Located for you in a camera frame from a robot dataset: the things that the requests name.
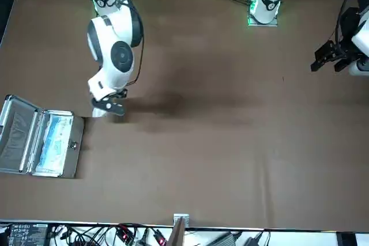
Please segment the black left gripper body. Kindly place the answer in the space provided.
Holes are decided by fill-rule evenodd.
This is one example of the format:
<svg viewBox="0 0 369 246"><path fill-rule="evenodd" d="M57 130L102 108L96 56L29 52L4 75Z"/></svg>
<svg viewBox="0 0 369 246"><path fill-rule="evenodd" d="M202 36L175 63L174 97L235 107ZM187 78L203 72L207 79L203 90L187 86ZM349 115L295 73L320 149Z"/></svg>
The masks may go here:
<svg viewBox="0 0 369 246"><path fill-rule="evenodd" d="M337 51L340 53L341 63L351 63L360 58L360 51L352 42L351 37L343 37L339 40Z"/></svg>

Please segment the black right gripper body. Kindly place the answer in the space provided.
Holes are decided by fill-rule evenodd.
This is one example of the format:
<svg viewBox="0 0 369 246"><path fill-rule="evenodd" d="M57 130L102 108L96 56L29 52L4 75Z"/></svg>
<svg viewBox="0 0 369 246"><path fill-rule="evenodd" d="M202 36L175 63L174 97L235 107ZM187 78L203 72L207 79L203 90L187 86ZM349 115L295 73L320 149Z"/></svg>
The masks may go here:
<svg viewBox="0 0 369 246"><path fill-rule="evenodd" d="M96 102L106 102L109 101L110 99L114 98L116 95L115 93L109 93L106 94L105 92L102 93L97 93L96 94Z"/></svg>

